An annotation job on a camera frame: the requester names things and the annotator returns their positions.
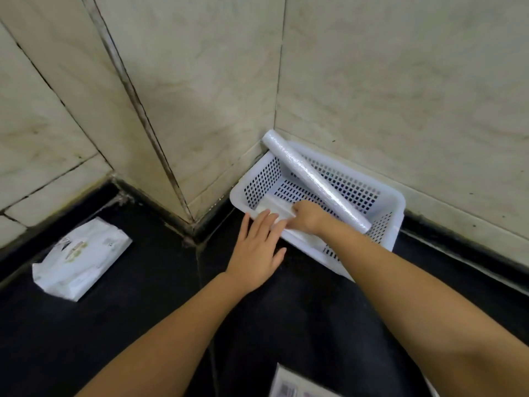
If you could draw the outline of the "person's right hand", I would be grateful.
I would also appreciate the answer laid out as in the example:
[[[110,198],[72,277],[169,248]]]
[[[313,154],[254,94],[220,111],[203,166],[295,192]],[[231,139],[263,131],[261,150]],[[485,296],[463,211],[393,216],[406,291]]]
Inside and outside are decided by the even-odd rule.
[[[325,212],[321,206],[309,201],[309,230],[298,230],[311,235],[320,235],[324,226],[333,220],[334,217]]]

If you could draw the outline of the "person's left hand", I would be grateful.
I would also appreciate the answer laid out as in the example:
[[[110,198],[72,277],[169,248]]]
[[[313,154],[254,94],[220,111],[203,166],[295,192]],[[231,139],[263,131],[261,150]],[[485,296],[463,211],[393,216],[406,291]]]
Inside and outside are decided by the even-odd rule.
[[[239,235],[225,271],[242,295],[247,295],[261,287],[278,268],[271,267],[274,254],[279,250],[277,243],[286,227],[286,220],[275,222],[267,240],[258,240],[258,216],[249,223],[247,240],[239,245]]]

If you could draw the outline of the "white cloth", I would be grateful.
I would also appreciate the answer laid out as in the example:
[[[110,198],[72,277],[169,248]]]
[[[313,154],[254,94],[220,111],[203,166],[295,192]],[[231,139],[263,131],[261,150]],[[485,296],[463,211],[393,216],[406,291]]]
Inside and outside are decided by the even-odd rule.
[[[296,216],[296,212],[293,210],[293,203],[287,202],[286,200],[271,194],[265,194],[258,205],[254,208],[257,214],[267,209],[270,210],[270,213],[272,214],[278,214],[278,219],[275,222],[288,220]],[[286,229],[286,232],[299,242],[320,252],[326,247],[326,243],[314,235],[293,229]]]

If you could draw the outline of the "person's left forearm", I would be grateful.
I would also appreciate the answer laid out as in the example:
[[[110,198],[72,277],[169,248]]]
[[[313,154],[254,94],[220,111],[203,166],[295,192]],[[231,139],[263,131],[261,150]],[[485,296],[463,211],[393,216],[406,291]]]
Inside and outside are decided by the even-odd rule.
[[[182,397],[215,332],[259,287],[249,271],[226,271],[90,380],[76,397]]]

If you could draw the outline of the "person's right forearm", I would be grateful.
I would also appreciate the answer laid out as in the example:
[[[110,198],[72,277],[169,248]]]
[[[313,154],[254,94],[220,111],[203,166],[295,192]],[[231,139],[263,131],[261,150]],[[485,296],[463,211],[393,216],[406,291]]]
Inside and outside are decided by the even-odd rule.
[[[529,347],[480,308],[341,221],[316,229],[441,397],[529,397]]]

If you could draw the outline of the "roll of clear plastic film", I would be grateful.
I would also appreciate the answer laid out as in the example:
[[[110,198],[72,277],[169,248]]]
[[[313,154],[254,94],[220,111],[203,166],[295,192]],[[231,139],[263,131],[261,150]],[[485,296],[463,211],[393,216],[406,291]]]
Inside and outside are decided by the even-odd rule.
[[[362,234],[366,234],[372,227],[365,216],[357,211],[320,172],[275,130],[269,130],[262,138],[263,144],[288,169],[295,174],[304,185],[314,193],[340,219]]]

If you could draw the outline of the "white perforated plastic basket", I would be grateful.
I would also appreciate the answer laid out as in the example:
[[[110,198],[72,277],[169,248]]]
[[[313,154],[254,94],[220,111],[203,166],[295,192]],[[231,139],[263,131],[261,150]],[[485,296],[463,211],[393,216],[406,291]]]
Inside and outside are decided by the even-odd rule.
[[[354,170],[338,160],[300,143],[290,141],[330,185],[361,212],[372,224],[367,236],[388,251],[392,251],[404,219],[406,201],[397,190]],[[252,218],[255,208],[264,197],[275,197],[289,204],[298,200],[311,200],[330,214],[334,212],[309,190],[301,180],[271,152],[266,153],[239,180],[230,192],[230,202]],[[295,249],[305,253],[336,274],[349,280],[351,276],[342,266],[334,251],[321,241],[306,243],[304,235],[285,230],[282,238]]]

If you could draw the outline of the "white printed paper box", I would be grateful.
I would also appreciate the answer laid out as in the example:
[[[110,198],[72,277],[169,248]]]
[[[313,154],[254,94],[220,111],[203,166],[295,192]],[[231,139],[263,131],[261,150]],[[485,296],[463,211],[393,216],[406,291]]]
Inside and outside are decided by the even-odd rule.
[[[342,397],[326,387],[289,370],[281,364],[276,365],[274,378],[268,397]]]

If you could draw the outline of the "white tissue packet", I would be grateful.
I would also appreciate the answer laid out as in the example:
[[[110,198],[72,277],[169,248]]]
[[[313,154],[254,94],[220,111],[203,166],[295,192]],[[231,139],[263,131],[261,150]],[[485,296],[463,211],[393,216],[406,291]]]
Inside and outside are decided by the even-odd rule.
[[[60,239],[42,262],[32,264],[33,281],[48,295],[78,302],[131,244],[124,231],[96,217]]]

